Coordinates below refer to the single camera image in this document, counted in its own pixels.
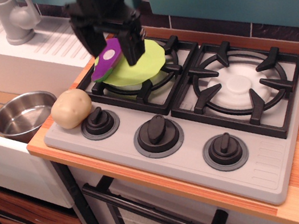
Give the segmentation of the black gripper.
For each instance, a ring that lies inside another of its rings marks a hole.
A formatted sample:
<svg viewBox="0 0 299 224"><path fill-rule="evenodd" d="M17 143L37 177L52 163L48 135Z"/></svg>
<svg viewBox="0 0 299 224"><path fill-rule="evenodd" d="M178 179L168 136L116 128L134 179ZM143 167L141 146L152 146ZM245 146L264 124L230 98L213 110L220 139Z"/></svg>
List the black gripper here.
<svg viewBox="0 0 299 224"><path fill-rule="evenodd" d="M93 57L106 47L103 32L116 34L130 66L145 53L140 14L127 6L125 0L76 0L65 9L75 35Z"/></svg>

